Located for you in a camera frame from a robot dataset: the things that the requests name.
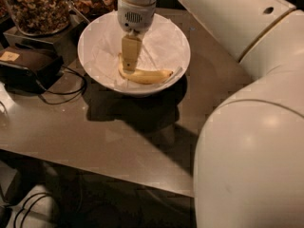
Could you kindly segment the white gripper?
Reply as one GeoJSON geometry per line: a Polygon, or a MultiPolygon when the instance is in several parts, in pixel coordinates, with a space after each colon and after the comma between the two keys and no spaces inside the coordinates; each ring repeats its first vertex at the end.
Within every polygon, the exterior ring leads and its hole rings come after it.
{"type": "MultiPolygon", "coordinates": [[[[118,0],[118,21],[124,31],[146,32],[152,25],[156,0],[118,0]]],[[[134,72],[142,48],[142,40],[126,34],[122,38],[122,72],[134,72]]]]}

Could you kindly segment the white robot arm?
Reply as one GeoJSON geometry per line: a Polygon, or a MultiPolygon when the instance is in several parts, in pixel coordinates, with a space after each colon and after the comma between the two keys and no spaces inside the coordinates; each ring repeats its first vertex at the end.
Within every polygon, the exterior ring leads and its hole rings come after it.
{"type": "Polygon", "coordinates": [[[304,228],[304,13],[286,0],[178,0],[253,82],[200,132],[198,228],[304,228]]]}

